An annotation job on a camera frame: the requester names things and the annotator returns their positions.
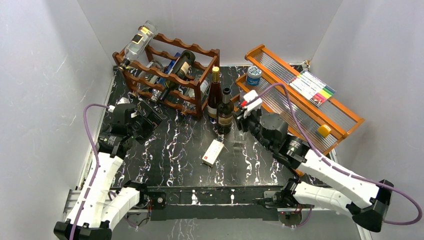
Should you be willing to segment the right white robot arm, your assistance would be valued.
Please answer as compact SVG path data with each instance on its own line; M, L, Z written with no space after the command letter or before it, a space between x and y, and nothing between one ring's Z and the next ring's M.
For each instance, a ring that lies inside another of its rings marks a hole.
M233 113L237 128L251 133L288 168L317 177L329 188L305 182L285 186L280 198L288 207L307 204L347 215L364 229L379 233L385 220L393 183L383 179L372 183L354 178L355 173L328 158L318 155L301 138L288 133L288 123L277 113L262 114L260 109L245 116L244 110Z

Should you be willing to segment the dark red wine bottle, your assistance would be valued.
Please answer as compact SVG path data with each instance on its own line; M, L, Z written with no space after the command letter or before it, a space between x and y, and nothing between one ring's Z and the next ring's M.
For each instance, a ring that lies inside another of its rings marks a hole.
M221 89L220 68L214 66L212 68L212 80L209 88L207 99L207 112L210 118L217 118L217 107L222 101L223 94Z

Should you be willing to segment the green wine bottle brown label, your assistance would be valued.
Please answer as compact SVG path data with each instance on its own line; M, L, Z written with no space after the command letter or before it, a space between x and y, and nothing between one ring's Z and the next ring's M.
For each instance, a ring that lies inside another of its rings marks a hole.
M232 128L234 103L231 101L231 92L229 87L225 87L222 100L217 105L217 131L220 135L228 134Z

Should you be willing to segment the clear bottle gold label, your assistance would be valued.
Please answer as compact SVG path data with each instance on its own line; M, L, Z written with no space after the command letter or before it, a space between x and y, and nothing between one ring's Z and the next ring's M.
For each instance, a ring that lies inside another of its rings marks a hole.
M127 66L145 51L146 46L157 35L158 28L150 20L142 25L138 32L124 49L123 61L118 65L118 69L123 72Z

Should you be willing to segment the clear glass bottle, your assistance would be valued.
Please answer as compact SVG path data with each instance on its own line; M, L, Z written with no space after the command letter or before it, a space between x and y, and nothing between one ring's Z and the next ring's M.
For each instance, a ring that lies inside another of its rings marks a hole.
M117 102L117 105L121 105L121 104L130 104L130 100L126 97L121 97L119 101Z

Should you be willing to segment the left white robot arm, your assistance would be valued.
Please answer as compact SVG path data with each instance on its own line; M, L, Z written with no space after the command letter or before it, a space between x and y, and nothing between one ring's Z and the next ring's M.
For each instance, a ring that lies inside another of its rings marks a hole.
M162 122L163 117L148 103L138 105L122 98L106 109L112 113L111 123L93 140L87 121L83 121L94 159L82 190L65 221L53 229L60 240L110 240L113 229L132 208L163 210L166 193L151 191L146 183L129 180L107 203L116 172L124 162L133 141L144 143Z

